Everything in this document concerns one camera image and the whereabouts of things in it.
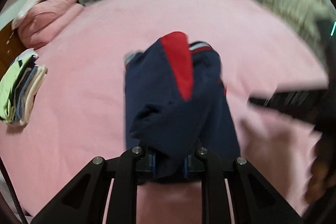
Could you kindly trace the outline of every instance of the person's hand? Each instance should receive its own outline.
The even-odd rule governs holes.
[[[331,175],[329,174],[335,150],[335,137],[322,134],[314,149],[316,159],[311,166],[312,177],[305,194],[305,199],[308,203],[312,203],[323,197],[327,189],[336,186],[336,172]]]

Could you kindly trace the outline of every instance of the folded clothes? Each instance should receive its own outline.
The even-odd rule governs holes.
[[[37,54],[27,50],[19,55],[0,81],[0,121],[12,122],[15,115],[15,94],[22,79],[35,65]]]
[[[32,81],[33,77],[35,76],[36,72],[38,71],[38,66],[34,66],[34,68],[25,76],[22,86],[20,87],[20,93],[18,96],[18,100],[16,102],[16,110],[15,110],[15,117],[14,121],[19,121],[22,119],[24,109],[23,109],[23,98],[24,93],[26,92],[29,83]]]
[[[0,120],[13,126],[29,122],[35,95],[48,69],[36,66],[38,58],[33,49],[21,53],[12,62],[0,81]]]
[[[221,59],[209,44],[174,32],[125,64],[126,146],[156,150],[157,179],[179,170],[199,142],[221,158],[240,156]]]
[[[39,88],[41,87],[44,79],[46,78],[47,73],[48,73],[48,68],[46,66],[37,66],[37,71],[35,72],[34,76],[30,80],[22,96],[22,105],[20,108],[22,112],[22,117],[20,121],[18,122],[18,125],[24,126],[28,124],[30,115],[33,110],[35,96]]]

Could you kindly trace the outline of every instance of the black cable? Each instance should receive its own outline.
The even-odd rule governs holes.
[[[18,213],[19,217],[21,218],[22,224],[28,224],[27,219],[25,217],[25,214],[23,213],[23,210],[21,208],[20,202],[19,202],[19,200],[18,200],[18,198],[16,196],[13,184],[11,182],[11,179],[9,178],[9,175],[7,173],[5,165],[2,162],[1,157],[0,157],[0,171],[1,171],[1,173],[2,173],[2,175],[4,177],[4,179],[5,179],[5,182],[6,182],[7,186],[8,186],[10,195],[11,195],[11,197],[13,199],[13,202],[14,202],[15,208],[17,210],[17,213]]]

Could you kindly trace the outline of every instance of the red stripe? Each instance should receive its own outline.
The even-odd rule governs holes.
[[[213,50],[213,48],[208,47],[208,46],[204,46],[204,47],[201,47],[201,48],[194,49],[193,51],[191,51],[191,53],[194,54],[194,53],[197,53],[197,52],[211,51],[211,50]]]
[[[173,32],[160,39],[169,64],[173,70],[177,89],[183,100],[191,98],[194,85],[193,63],[187,36]]]

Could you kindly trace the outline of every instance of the navy blue pants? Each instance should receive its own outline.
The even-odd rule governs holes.
[[[219,54],[184,33],[157,40],[126,64],[126,146],[143,142],[162,157],[157,177],[174,174],[201,145],[224,159],[240,156],[221,80]]]

